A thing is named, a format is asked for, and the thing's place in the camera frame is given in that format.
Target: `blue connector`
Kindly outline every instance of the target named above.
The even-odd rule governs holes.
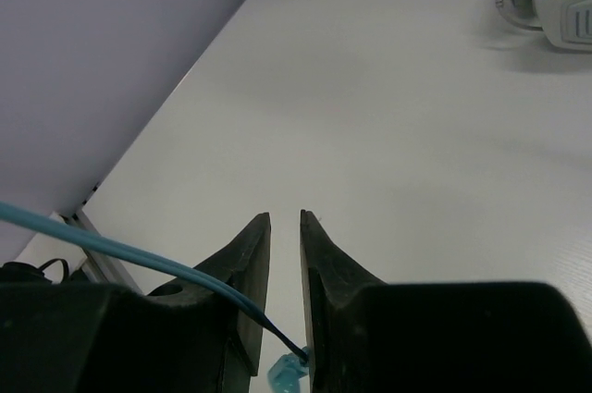
[[[307,355],[308,348],[302,349]],[[300,393],[300,379],[308,375],[308,363],[294,353],[284,354],[267,372],[273,393]]]

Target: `white table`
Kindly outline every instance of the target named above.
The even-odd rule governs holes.
[[[492,4],[247,0],[85,213],[197,264],[269,211],[267,312],[302,344],[301,208],[387,281],[545,280],[592,325],[592,56]]]

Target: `blue cable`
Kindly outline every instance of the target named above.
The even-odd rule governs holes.
[[[48,217],[37,215],[8,203],[0,202],[0,220],[73,243],[84,250],[100,252],[121,259],[122,261],[151,268],[175,277],[180,277],[210,289],[214,293],[219,294],[238,306],[257,324],[271,331],[302,361],[308,361],[307,354],[279,331],[279,329],[267,318],[267,316],[265,316],[265,313],[253,301],[213,276],[163,256],[159,256],[158,254],[145,252],[144,250],[139,250],[135,247],[126,245],[125,243],[98,236],[90,231],[56,222]]]

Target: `black cable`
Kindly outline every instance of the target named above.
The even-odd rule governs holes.
[[[48,266],[51,266],[57,262],[60,262],[62,264],[62,270],[63,270],[62,282],[64,282],[66,279],[68,279],[70,277],[70,267],[69,267],[68,261],[66,259],[60,259],[60,258],[50,259],[45,264],[40,265],[38,270],[44,272]]]
[[[496,8],[498,9],[499,14],[503,17],[511,25],[515,26],[516,28],[520,28],[521,30],[526,31],[543,31],[540,26],[533,26],[527,23],[518,21],[516,18],[511,16],[506,12],[506,8],[504,7],[505,0],[496,0]]]

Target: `purple wall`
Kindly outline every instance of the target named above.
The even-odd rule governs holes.
[[[0,199],[80,204],[242,1],[0,0]]]

